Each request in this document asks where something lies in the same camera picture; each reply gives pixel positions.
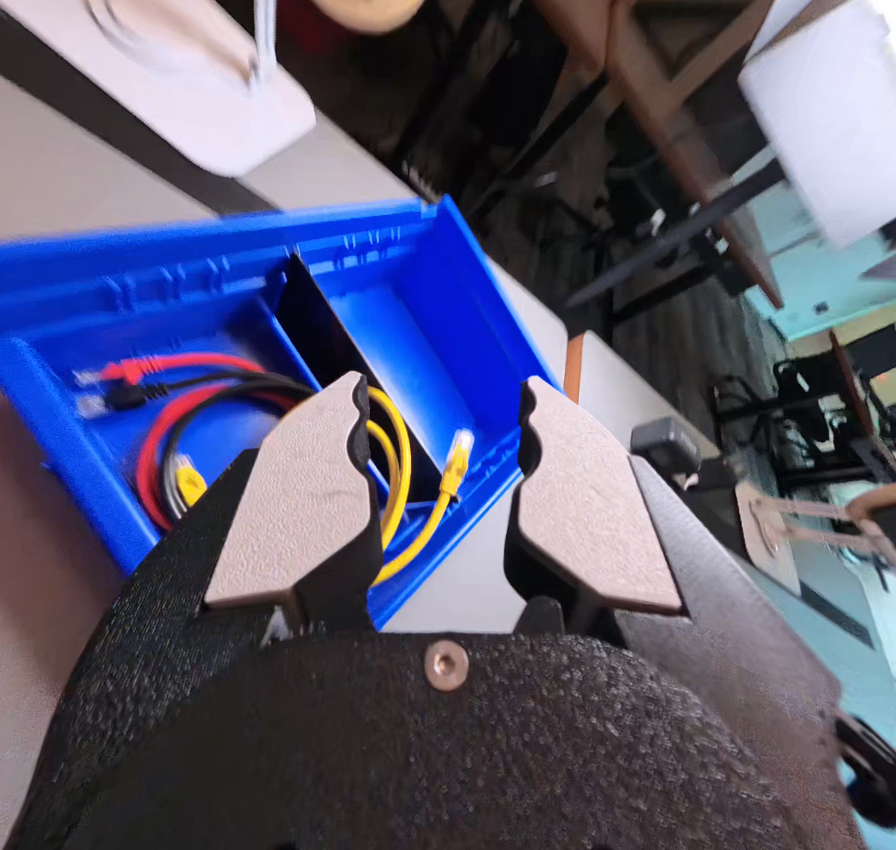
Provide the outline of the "wooden desk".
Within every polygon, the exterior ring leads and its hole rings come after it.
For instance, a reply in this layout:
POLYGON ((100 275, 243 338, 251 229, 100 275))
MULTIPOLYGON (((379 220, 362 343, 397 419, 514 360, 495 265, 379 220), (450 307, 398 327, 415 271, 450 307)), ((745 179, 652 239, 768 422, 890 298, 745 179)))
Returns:
MULTIPOLYGON (((755 39, 774 0, 751 1, 672 78, 665 76, 636 23, 638 0, 533 1, 574 61, 596 77, 609 80, 616 98, 628 108, 689 202, 706 205, 735 185, 721 171, 700 127, 686 110, 686 101, 755 39)), ((782 309, 783 296, 756 220, 750 214, 739 216, 737 211, 715 227, 728 248, 723 255, 715 255, 707 269, 712 273, 720 265, 732 263, 745 278, 746 287, 758 287, 775 309, 782 309)))

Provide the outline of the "blue plastic bin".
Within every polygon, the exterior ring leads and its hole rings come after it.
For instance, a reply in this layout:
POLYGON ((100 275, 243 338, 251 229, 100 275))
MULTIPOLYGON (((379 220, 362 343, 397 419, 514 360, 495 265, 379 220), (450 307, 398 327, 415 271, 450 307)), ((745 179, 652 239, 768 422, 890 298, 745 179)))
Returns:
MULTIPOLYGON (((399 575, 368 594, 383 628, 521 476, 521 385, 554 377, 450 199, 251 214, 2 243, 2 392, 50 468, 131 575, 160 542, 134 487, 155 400, 93 418, 78 408, 127 360, 233 355, 321 388, 276 317, 297 251, 367 361, 396 392, 440 472, 474 437, 460 498, 399 575)), ((390 560, 434 501, 410 503, 390 560)))

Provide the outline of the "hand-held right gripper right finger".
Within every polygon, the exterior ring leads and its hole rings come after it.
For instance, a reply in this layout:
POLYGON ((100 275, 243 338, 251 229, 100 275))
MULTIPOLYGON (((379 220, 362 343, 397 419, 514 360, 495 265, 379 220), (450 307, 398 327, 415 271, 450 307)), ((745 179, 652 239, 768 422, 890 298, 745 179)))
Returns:
POLYGON ((683 614, 681 597, 626 448, 540 377, 521 385, 521 482, 512 492, 505 576, 545 599, 563 630, 598 630, 617 611, 683 614))

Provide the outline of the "light stand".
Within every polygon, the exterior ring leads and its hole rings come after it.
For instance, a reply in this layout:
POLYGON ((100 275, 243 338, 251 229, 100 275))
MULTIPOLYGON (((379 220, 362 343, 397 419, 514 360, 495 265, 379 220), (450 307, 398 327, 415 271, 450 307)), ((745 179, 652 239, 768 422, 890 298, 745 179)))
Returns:
POLYGON ((710 228, 721 226, 738 209, 785 179, 786 174, 778 159, 772 158, 763 168, 712 198, 708 204, 700 206, 695 214, 648 242, 628 259, 601 271, 566 299, 564 309, 574 309, 615 289, 677 250, 686 241, 704 234, 710 228))

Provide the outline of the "studio light panel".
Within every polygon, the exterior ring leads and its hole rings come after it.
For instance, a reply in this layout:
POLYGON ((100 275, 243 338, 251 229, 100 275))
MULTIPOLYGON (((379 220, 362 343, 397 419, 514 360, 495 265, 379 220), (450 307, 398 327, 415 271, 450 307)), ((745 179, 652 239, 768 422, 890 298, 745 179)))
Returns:
POLYGON ((772 0, 738 76, 783 171, 843 249, 895 217, 895 0, 772 0))

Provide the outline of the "white stand base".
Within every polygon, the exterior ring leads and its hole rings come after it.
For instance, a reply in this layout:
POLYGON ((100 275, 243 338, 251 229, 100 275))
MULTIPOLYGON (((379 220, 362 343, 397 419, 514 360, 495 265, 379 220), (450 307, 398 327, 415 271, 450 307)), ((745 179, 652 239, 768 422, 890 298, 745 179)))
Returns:
POLYGON ((241 177, 308 134, 307 91, 276 55, 277 0, 252 33, 215 0, 2 0, 2 9, 185 158, 241 177))

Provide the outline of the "small black box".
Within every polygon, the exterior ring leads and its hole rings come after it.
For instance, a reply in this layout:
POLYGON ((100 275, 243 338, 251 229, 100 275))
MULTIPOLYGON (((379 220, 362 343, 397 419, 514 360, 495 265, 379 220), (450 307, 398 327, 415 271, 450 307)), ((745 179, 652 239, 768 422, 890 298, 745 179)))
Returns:
POLYGON ((661 417, 635 426, 630 450, 648 461, 667 481, 676 476, 699 475, 702 463, 699 434, 676 417, 661 417))

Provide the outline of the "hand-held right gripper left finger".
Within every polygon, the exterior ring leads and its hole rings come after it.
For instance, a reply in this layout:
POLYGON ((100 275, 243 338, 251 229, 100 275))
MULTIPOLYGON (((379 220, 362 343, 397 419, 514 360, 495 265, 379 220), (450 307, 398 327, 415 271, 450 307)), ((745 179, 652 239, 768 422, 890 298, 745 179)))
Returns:
POLYGON ((347 372, 263 440, 205 591, 215 610, 274 604, 292 629, 372 630, 384 561, 368 471, 364 375, 347 372))

